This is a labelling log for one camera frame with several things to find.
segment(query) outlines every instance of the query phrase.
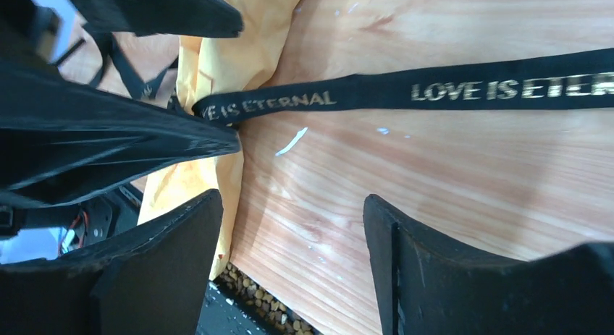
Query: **white paint speck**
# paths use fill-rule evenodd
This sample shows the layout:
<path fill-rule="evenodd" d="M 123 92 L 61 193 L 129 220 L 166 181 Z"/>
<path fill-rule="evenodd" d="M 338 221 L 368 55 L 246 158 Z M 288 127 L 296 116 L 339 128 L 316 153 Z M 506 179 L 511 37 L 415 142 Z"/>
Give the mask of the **white paint speck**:
<path fill-rule="evenodd" d="M 288 145 L 285 146 L 282 150 L 275 153 L 275 156 L 281 156 L 282 154 L 288 152 L 292 147 L 294 147 L 294 145 L 300 140 L 300 138 L 305 135 L 305 132 L 307 132 L 307 127 L 304 127 L 301 131 L 297 132 L 296 136 L 290 141 L 290 143 L 288 143 Z"/>
<path fill-rule="evenodd" d="M 351 13 L 356 8 L 356 6 L 358 6 L 358 3 L 356 3 L 352 7 L 350 7 L 350 9 L 348 10 L 348 13 Z"/>

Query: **gold lettering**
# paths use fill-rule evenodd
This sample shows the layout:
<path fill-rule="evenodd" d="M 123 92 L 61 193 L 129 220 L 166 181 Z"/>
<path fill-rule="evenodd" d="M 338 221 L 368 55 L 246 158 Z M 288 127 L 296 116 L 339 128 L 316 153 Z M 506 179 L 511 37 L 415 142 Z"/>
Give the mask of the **gold lettering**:
<path fill-rule="evenodd" d="M 331 101 L 330 100 L 330 94 L 328 93 L 328 91 L 324 92 L 324 104 L 325 105 L 334 105 L 336 104 L 336 101 Z"/>
<path fill-rule="evenodd" d="M 533 95 L 533 90 L 541 89 L 543 85 L 535 85 L 536 80 L 542 78 L 532 78 L 530 80 L 524 80 L 522 85 L 522 98 L 543 98 L 543 95 Z"/>
<path fill-rule="evenodd" d="M 426 98 L 420 97 L 420 85 L 414 84 L 411 86 L 411 100 L 412 101 L 424 101 Z"/>
<path fill-rule="evenodd" d="M 254 100 L 253 102 L 255 102 L 256 105 L 258 105 L 258 108 L 260 110 L 263 110 L 264 109 L 264 105 L 263 105 L 264 101 L 266 101 L 266 100 Z"/>
<path fill-rule="evenodd" d="M 563 81 L 562 77 L 548 77 L 544 78 L 545 80 L 549 80 L 550 84 L 548 85 L 548 97 L 549 98 L 557 98 L 563 92 Z"/>
<path fill-rule="evenodd" d="M 581 93 L 582 87 L 585 85 L 590 85 L 589 83 L 580 83 L 580 78 L 586 77 L 588 75 L 573 75 L 567 77 L 567 96 L 587 96 L 591 95 L 591 93 Z"/>
<path fill-rule="evenodd" d="M 215 112 L 215 105 L 207 107 L 207 116 L 209 117 L 209 120 L 219 119 L 219 116 Z"/>
<path fill-rule="evenodd" d="M 497 85 L 499 82 L 489 82 L 488 92 L 486 93 L 487 100 L 495 100 L 497 98 Z"/>
<path fill-rule="evenodd" d="M 277 100 L 279 101 L 279 104 L 282 105 L 282 107 L 296 106 L 292 105 L 292 100 L 290 100 L 290 98 L 278 98 Z"/>
<path fill-rule="evenodd" d="M 518 85 L 518 82 L 515 80 L 504 80 L 499 83 L 499 90 L 503 93 L 497 95 L 498 98 L 502 100 L 507 100 L 509 98 L 515 98 L 518 91 L 516 89 L 510 88 L 511 85 Z"/>
<path fill-rule="evenodd" d="M 465 83 L 459 84 L 456 88 L 454 88 L 454 83 L 445 83 L 445 88 L 447 90 L 447 94 L 450 97 L 450 100 L 456 100 L 463 91 L 464 87 Z"/>
<path fill-rule="evenodd" d="M 279 104 L 279 102 L 277 102 L 277 99 L 275 98 L 270 98 L 269 100 L 266 100 L 266 105 L 268 107 L 271 107 L 272 109 L 279 108 L 282 106 Z"/>
<path fill-rule="evenodd" d="M 433 96 L 433 88 L 437 87 L 437 96 Z M 424 96 L 429 99 L 429 101 L 437 101 L 445 96 L 445 87 L 441 83 L 433 83 L 426 87 L 424 91 Z"/>
<path fill-rule="evenodd" d="M 321 105 L 324 105 L 324 100 L 322 100 L 322 97 L 318 93 L 314 93 L 311 96 L 311 101 L 309 101 L 309 105 L 313 105 L 316 102 L 321 104 Z"/>
<path fill-rule="evenodd" d="M 230 105 L 228 105 L 228 113 L 232 114 L 233 116 L 238 116 L 241 112 L 239 112 L 236 103 L 231 103 Z"/>
<path fill-rule="evenodd" d="M 252 105 L 253 105 L 252 100 L 243 101 L 243 109 L 245 110 L 245 112 L 255 112 L 256 109 Z"/>
<path fill-rule="evenodd" d="M 293 96 L 292 97 L 292 102 L 295 104 L 295 106 L 297 106 L 299 103 L 305 105 L 305 106 L 309 106 L 309 98 L 307 97 L 307 94 L 303 94 L 302 97 L 300 96 Z"/>
<path fill-rule="evenodd" d="M 593 87 L 591 94 L 614 94 L 614 72 L 598 73 L 593 76 Z"/>
<path fill-rule="evenodd" d="M 463 92 L 463 100 L 479 100 L 480 98 L 476 98 L 472 96 L 472 93 L 480 91 L 480 89 L 475 89 L 474 85 L 478 85 L 481 82 L 467 82 L 465 84 L 465 91 Z"/>

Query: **black strap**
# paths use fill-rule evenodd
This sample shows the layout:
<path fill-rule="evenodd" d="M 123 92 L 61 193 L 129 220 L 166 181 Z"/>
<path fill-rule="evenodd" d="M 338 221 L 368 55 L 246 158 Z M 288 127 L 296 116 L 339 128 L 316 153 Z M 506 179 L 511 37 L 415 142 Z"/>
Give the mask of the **black strap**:
<path fill-rule="evenodd" d="M 608 94 L 614 94 L 614 48 L 216 94 L 193 110 L 226 125 L 278 111 L 597 109 L 613 107 Z"/>
<path fill-rule="evenodd" d="M 126 86 L 130 97 L 137 100 L 144 98 L 154 99 L 158 93 L 158 90 L 160 89 L 160 85 L 162 84 L 162 80 L 164 79 L 167 71 L 169 69 L 177 68 L 179 61 L 178 58 L 175 59 L 166 69 L 160 72 L 160 74 L 154 79 L 144 82 L 134 70 L 112 33 L 99 32 L 89 23 L 85 23 L 83 25 L 83 29 L 92 36 L 94 43 L 102 55 L 102 66 L 89 82 L 89 85 L 92 87 L 97 88 L 100 85 L 107 69 L 109 68 L 109 60 L 111 60 L 119 72 L 119 76 L 122 78 L 122 82 Z M 55 61 L 54 65 L 60 66 L 84 43 L 85 40 L 81 38 L 77 43 L 71 46 L 66 53 L 60 56 L 59 59 Z"/>

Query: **black plastic part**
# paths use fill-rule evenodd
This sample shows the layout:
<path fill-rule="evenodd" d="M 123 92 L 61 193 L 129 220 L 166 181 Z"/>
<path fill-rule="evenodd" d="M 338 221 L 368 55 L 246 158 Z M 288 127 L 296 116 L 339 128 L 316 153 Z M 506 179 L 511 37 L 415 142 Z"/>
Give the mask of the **black plastic part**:
<path fill-rule="evenodd" d="M 98 31 L 235 38 L 239 11 L 224 0 L 70 0 Z"/>
<path fill-rule="evenodd" d="M 56 260 L 0 266 L 0 334 L 194 334 L 221 222 L 210 190 Z"/>
<path fill-rule="evenodd" d="M 236 131 L 0 59 L 0 203 L 79 203 L 181 161 L 240 150 Z"/>
<path fill-rule="evenodd" d="M 523 262 L 476 249 L 380 197 L 364 228 L 384 335 L 614 334 L 614 244 Z"/>

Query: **black foam piece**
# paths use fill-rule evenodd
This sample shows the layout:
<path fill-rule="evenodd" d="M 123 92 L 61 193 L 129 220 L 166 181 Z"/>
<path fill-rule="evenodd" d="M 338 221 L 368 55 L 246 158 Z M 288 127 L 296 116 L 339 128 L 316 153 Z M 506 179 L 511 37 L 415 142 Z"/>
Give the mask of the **black foam piece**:
<path fill-rule="evenodd" d="M 0 334 L 194 334 L 222 212 L 210 190 L 56 260 L 0 266 Z"/>
<path fill-rule="evenodd" d="M 364 226 L 384 335 L 614 334 L 614 244 L 524 262 L 370 195 Z"/>
<path fill-rule="evenodd" d="M 98 31 L 235 38 L 239 11 L 224 0 L 70 0 Z"/>

